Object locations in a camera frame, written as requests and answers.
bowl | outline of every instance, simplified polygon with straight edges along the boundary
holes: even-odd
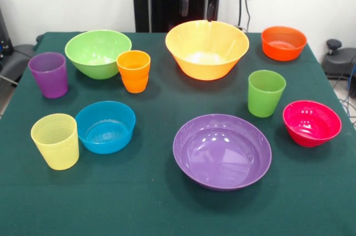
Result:
[[[306,36],[300,31],[285,27],[269,27],[262,33],[263,52],[277,61],[291,61],[300,55],[306,45]]]
[[[81,33],[68,41],[65,53],[84,75],[107,79],[118,73],[116,58],[131,49],[130,39],[122,33],[95,30]]]
[[[81,110],[76,121],[85,148],[96,154],[112,154],[130,142],[136,117],[125,104],[101,101]]]
[[[300,146],[315,147],[335,138],[341,131],[339,116],[316,101],[295,101],[283,111],[291,138]]]
[[[199,116],[178,131],[174,158],[200,185],[218,191],[249,186],[269,169],[271,147],[251,123],[231,115]]]
[[[198,80],[227,75],[249,49],[249,39],[238,28],[222,22],[191,21],[174,27],[166,46],[180,68]]]

table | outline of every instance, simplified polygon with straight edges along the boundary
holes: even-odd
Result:
[[[64,53],[77,33],[46,33],[37,53]],[[44,98],[30,72],[0,121],[1,235],[356,235],[356,133],[309,46],[291,62],[262,53],[260,34],[224,78],[184,75],[165,47],[164,33],[128,33],[133,49],[152,57],[145,92],[129,94],[118,76],[93,80],[68,61],[69,92]],[[246,108],[247,77],[259,69],[281,73],[287,87],[275,114],[259,119]],[[294,100],[317,100],[343,122],[340,135],[315,149],[293,143],[282,110]],[[137,125],[130,144],[112,155],[80,146],[71,169],[51,170],[30,137],[41,117],[75,116],[102,100],[128,104]],[[212,113],[252,122],[268,138],[273,160],[264,178],[242,190],[210,191],[176,165],[172,142],[190,119]]]

bowl rim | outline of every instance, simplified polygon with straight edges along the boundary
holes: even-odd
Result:
[[[196,62],[190,62],[190,61],[186,61],[182,58],[179,58],[178,56],[175,56],[173,54],[173,52],[170,50],[170,48],[168,47],[168,44],[167,44],[167,39],[169,37],[169,34],[174,31],[175,29],[177,29],[179,26],[182,26],[182,25],[185,25],[186,23],[199,23],[199,22],[202,22],[202,23],[206,23],[206,22],[209,22],[208,20],[195,20],[195,21],[188,21],[188,22],[184,22],[184,23],[181,23],[181,24],[178,24],[177,26],[173,27],[171,30],[168,31],[167,35],[166,35],[166,38],[165,38],[165,44],[166,44],[166,47],[167,49],[171,52],[171,54],[173,55],[173,57],[175,58],[178,58],[179,60],[181,61],[184,61],[184,62],[187,62],[187,63],[190,63],[192,65],[199,65],[199,66],[219,66],[219,65],[226,65],[228,63],[233,63],[233,62],[238,62],[248,51],[249,51],[249,48],[250,48],[250,40],[248,38],[248,36],[241,30],[239,30],[237,27],[231,25],[231,24],[228,24],[228,23],[225,23],[225,22],[219,22],[219,21],[211,21],[209,23],[219,23],[223,26],[227,26],[227,27],[231,27],[233,29],[236,29],[239,31],[239,33],[241,33],[243,35],[243,37],[247,40],[247,48],[246,50],[243,52],[243,54],[239,57],[239,58],[236,58],[236,59],[233,59],[231,61],[228,61],[228,62],[222,62],[222,63],[217,63],[217,64],[214,64],[214,65],[202,65],[200,63],[196,63]]]
[[[78,64],[78,65],[85,65],[85,66],[102,66],[102,65],[111,65],[111,64],[113,64],[113,63],[116,63],[117,57],[116,57],[112,62],[103,63],[102,65],[88,65],[87,63],[77,62],[77,61],[75,61],[75,60],[73,60],[73,59],[70,58],[70,56],[69,56],[68,53],[67,53],[67,47],[68,47],[68,45],[69,45],[74,39],[76,39],[76,38],[78,38],[78,37],[80,37],[80,36],[82,36],[82,35],[84,35],[84,34],[94,33],[94,32],[114,32],[114,33],[116,33],[116,34],[120,34],[120,35],[124,36],[124,38],[126,38],[126,39],[129,41],[129,43],[130,43],[130,49],[127,50],[127,51],[130,51],[130,50],[132,49],[132,42],[131,42],[130,38],[129,38],[127,35],[125,35],[124,33],[121,33],[121,32],[118,32],[118,31],[114,31],[114,30],[109,30],[109,29],[90,30],[90,31],[86,31],[86,32],[82,32],[82,33],[77,34],[76,36],[72,37],[72,38],[66,43],[66,46],[65,46],[65,54],[66,54],[66,56],[68,57],[68,59],[69,59],[71,62],[75,62],[75,63]]]
[[[225,116],[225,117],[232,117],[234,119],[238,119],[239,121],[245,123],[245,124],[249,124],[250,126],[252,126],[253,128],[255,128],[258,132],[260,132],[261,136],[265,139],[265,141],[267,142],[267,146],[268,146],[268,150],[269,150],[269,153],[270,153],[270,156],[269,156],[269,161],[268,161],[268,165],[266,167],[266,169],[263,171],[263,173],[261,174],[261,176],[259,176],[258,178],[256,178],[255,180],[252,180],[244,185],[238,185],[238,186],[235,186],[235,187],[229,187],[229,188],[222,188],[222,187],[218,187],[218,186],[213,186],[213,185],[209,185],[209,184],[206,184],[206,183],[202,183],[201,181],[197,180],[196,178],[194,178],[193,176],[191,176],[190,174],[188,174],[188,172],[182,168],[180,166],[180,163],[178,163],[178,158],[176,157],[176,153],[174,152],[175,150],[175,142],[176,142],[176,139],[177,139],[177,136],[179,134],[179,132],[181,131],[181,129],[186,126],[187,124],[189,124],[190,122],[193,122],[194,120],[197,120],[197,119],[200,119],[202,117],[206,117],[206,116]],[[178,165],[178,167],[184,172],[184,174],[186,174],[189,178],[191,178],[193,181],[199,183],[200,185],[203,185],[205,187],[208,187],[208,188],[212,188],[212,189],[215,189],[215,190],[237,190],[237,189],[242,189],[242,188],[245,188],[247,186],[250,186],[254,183],[256,183],[257,181],[259,181],[261,178],[264,177],[264,175],[267,173],[267,171],[269,170],[270,166],[271,166],[271,163],[272,163],[272,149],[271,149],[271,145],[267,139],[267,137],[262,133],[261,130],[259,130],[255,125],[253,125],[252,123],[240,118],[240,117],[237,117],[237,116],[234,116],[234,115],[227,115],[227,114],[207,114],[207,115],[201,115],[201,116],[197,116],[191,120],[189,120],[188,122],[184,123],[179,129],[178,129],[178,132],[176,133],[175,137],[174,137],[174,141],[173,141],[173,156],[174,156],[174,159]]]
[[[299,46],[299,47],[295,47],[295,48],[292,48],[292,49],[291,49],[291,48],[281,48],[281,47],[278,47],[278,49],[280,49],[280,50],[284,50],[284,51],[300,50],[301,48],[304,48],[304,47],[306,46],[306,44],[308,44],[308,38],[306,37],[306,35],[305,35],[302,31],[300,31],[300,30],[298,30],[298,29],[296,29],[296,28],[289,27],[289,26],[270,26],[270,27],[267,27],[266,29],[264,29],[264,30],[262,31],[262,33],[261,33],[262,41],[265,42],[266,44],[268,44],[269,46],[273,46],[273,45],[271,45],[271,44],[269,43],[269,41],[267,41],[267,40],[263,37],[263,35],[265,35],[265,33],[266,33],[268,30],[272,30],[272,29],[274,29],[274,28],[287,28],[287,29],[289,29],[289,30],[291,30],[291,31],[293,31],[293,32],[296,32],[296,33],[302,35],[302,36],[303,36],[303,39],[304,39],[304,41],[305,41],[305,43],[304,43],[303,45]]]
[[[308,102],[308,103],[312,103],[312,104],[315,104],[315,105],[320,105],[322,106],[323,108],[326,108],[326,109],[329,109],[338,119],[339,121],[339,130],[332,136],[330,137],[321,137],[321,138],[315,138],[315,137],[310,137],[308,135],[304,135],[304,134],[301,134],[297,131],[295,131],[291,126],[289,126],[289,124],[287,123],[286,119],[285,119],[285,112],[286,110],[293,104],[295,103],[298,103],[298,102]],[[322,104],[321,102],[317,102],[317,101],[312,101],[312,100],[298,100],[298,101],[293,101],[291,102],[290,104],[288,104],[286,107],[284,107],[284,110],[283,110],[283,113],[282,113],[282,117],[283,117],[283,122],[284,122],[284,125],[289,128],[291,131],[293,131],[294,133],[298,134],[299,136],[305,138],[305,139],[309,139],[309,140],[316,140],[316,141],[329,141],[329,140],[332,140],[333,138],[335,138],[337,135],[339,135],[339,133],[341,132],[341,129],[342,129],[342,126],[343,126],[343,123],[341,122],[341,119],[339,117],[339,115],[333,110],[331,109],[330,107],[328,107],[327,105],[325,104]]]
[[[85,106],[82,110],[79,111],[79,113],[77,113],[76,117],[74,118],[76,120],[76,122],[78,123],[77,121],[77,117],[79,116],[79,114],[82,114],[85,110],[87,110],[90,106],[93,106],[93,105],[98,105],[98,104],[102,104],[102,103],[111,103],[111,104],[120,104],[120,105],[123,105],[125,106],[128,111],[130,113],[133,114],[133,125],[132,125],[132,128],[127,132],[127,134],[130,134],[133,132],[134,128],[135,128],[135,125],[136,125],[136,115],[135,115],[135,112],[133,111],[132,108],[130,108],[128,105],[126,104],[123,104],[122,102],[119,102],[119,101],[98,101],[98,102],[94,102],[93,104],[89,104],[87,106]],[[83,137],[81,137],[79,135],[79,131],[78,131],[78,137],[81,141],[84,141],[84,142],[89,142],[90,144],[94,144],[94,145],[104,145],[104,144],[107,144],[107,142],[92,142],[92,141],[88,141],[86,139],[84,139]]]

cup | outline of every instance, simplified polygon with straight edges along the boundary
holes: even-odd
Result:
[[[257,117],[271,116],[286,87],[286,81],[280,74],[260,70],[249,76],[248,108]]]
[[[56,52],[36,55],[28,67],[44,97],[55,99],[67,93],[66,58],[63,55]]]
[[[39,119],[32,126],[31,138],[54,170],[71,168],[79,159],[77,122],[70,115],[53,114]]]
[[[126,51],[118,56],[116,63],[126,90],[143,92],[149,81],[150,55],[143,51]]]

red bowl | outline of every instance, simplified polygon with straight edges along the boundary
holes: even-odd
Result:
[[[335,138],[341,131],[339,116],[316,101],[294,101],[283,111],[291,138],[300,146],[315,147]]]

